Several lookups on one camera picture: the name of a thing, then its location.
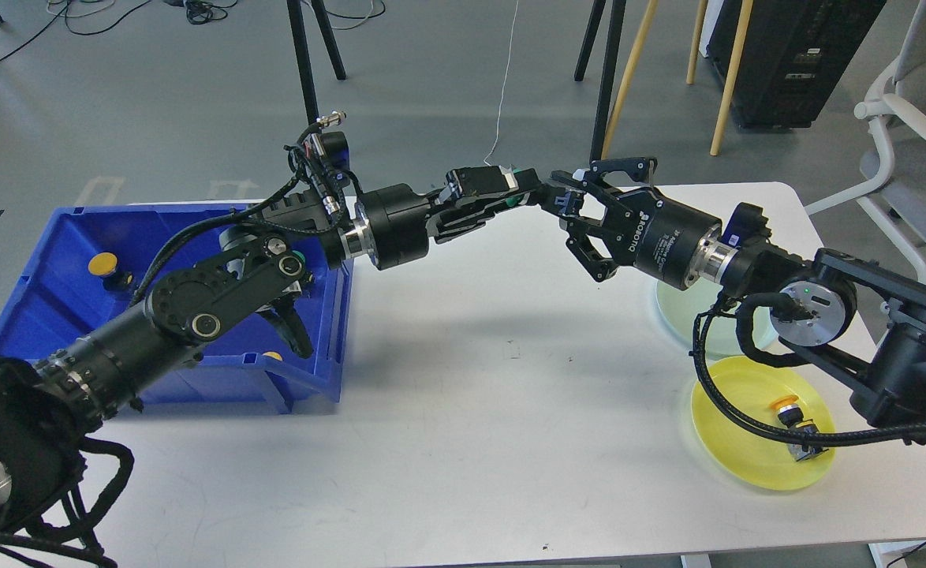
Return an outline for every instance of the yellow cap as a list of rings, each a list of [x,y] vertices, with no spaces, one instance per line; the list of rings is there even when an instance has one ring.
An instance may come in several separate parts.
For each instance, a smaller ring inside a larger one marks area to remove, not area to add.
[[[91,276],[109,276],[116,272],[116,265],[120,260],[112,252],[99,252],[88,261],[88,272]]]
[[[795,404],[796,402],[799,402],[799,397],[796,396],[795,394],[788,394],[781,398],[776,398],[775,400],[772,400],[772,403],[769,404],[768,407],[769,409],[777,411],[777,410],[780,410],[783,406]]]

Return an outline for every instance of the robotiq logo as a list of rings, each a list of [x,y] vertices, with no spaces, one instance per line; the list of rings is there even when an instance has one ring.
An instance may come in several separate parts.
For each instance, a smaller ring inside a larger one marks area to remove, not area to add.
[[[632,244],[628,247],[628,252],[635,252],[639,248],[639,242],[642,241],[642,233],[646,230],[646,222],[649,220],[649,215],[639,211],[639,226],[635,227],[635,234],[632,236]]]

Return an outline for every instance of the white chair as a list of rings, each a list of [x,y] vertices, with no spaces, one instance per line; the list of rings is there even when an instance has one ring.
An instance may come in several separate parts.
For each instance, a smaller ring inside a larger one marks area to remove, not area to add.
[[[902,52],[874,80],[855,115],[869,122],[876,145],[860,164],[867,180],[807,205],[806,213],[855,199],[913,265],[918,281],[926,284],[926,263],[913,240],[899,229],[906,224],[926,242],[926,0],[920,0]],[[892,140],[889,128],[900,122],[918,137]],[[874,201],[875,196],[897,213],[900,222]]]

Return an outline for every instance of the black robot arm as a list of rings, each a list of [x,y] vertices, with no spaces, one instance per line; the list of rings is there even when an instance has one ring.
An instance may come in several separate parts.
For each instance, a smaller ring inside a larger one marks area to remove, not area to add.
[[[0,358],[0,547],[44,547],[114,565],[102,557],[91,529],[123,490],[133,458],[122,446],[88,434],[125,404],[136,405],[137,395],[165,372],[199,362],[208,342],[250,314],[271,321],[294,352],[311,353],[293,302],[312,284],[312,274],[291,248],[295,241],[319,240],[331,267],[369,255],[383,270],[426,256],[428,238],[451,241],[521,205],[558,217],[568,249],[597,281],[632,266],[682,290],[701,278],[722,285],[719,300],[702,316],[725,314],[738,303],[737,335],[749,356],[772,364],[817,364],[853,388],[853,406],[871,424],[888,427],[890,438],[769,429],[720,406],[743,427],[805,446],[926,439],[926,287],[837,252],[821,251],[813,261],[791,255],[770,242],[766,219],[754,205],[738,206],[723,229],[715,216],[670,200],[651,185],[655,159],[593,162],[575,175],[556,172],[552,180],[559,185],[542,183],[532,170],[489,166],[453,170],[444,188],[427,194],[403,184],[365,193],[348,169],[344,137],[322,133],[341,119],[341,113],[319,119],[289,147],[293,180],[271,198],[197,223],[168,242],[135,290],[134,305],[116,319],[35,367]],[[622,190],[604,182],[618,171],[643,186]],[[309,190],[291,192],[298,182],[307,182]],[[342,192],[350,184],[357,194],[354,215]],[[587,196],[603,204],[602,219],[581,215]],[[197,230],[221,226],[233,227],[221,236],[220,254],[155,283],[167,257]],[[590,237],[603,241],[609,256]],[[830,345],[855,313],[853,284],[881,293],[891,306],[893,328],[871,363]],[[752,319],[738,314],[752,314],[757,305],[772,307],[790,356],[771,356],[752,345]],[[708,391],[704,331],[696,334],[693,355]],[[709,395],[719,399],[718,391]],[[112,454],[121,462],[120,473],[91,510],[77,492],[82,450]],[[41,513],[57,501],[70,520],[65,528],[41,521]],[[13,535],[24,528],[37,538]],[[87,549],[59,549],[73,539]]]

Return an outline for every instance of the blue storage box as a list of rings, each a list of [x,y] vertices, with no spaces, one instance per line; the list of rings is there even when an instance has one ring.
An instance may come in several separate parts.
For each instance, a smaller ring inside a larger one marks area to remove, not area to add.
[[[53,212],[0,317],[0,355],[33,362],[88,334],[123,312],[129,292],[110,292],[88,273],[99,252],[140,279],[172,234],[203,219],[226,215],[229,204],[131,205],[60,208]],[[165,271],[192,266],[221,252],[211,230],[190,241]],[[293,245],[316,280],[294,303],[314,353],[300,359],[273,327],[250,316],[212,342],[192,369],[168,373],[141,393],[148,403],[266,402],[290,413],[297,400],[322,393],[340,399],[352,262],[327,269],[319,241]],[[276,352],[276,360],[264,353]]]

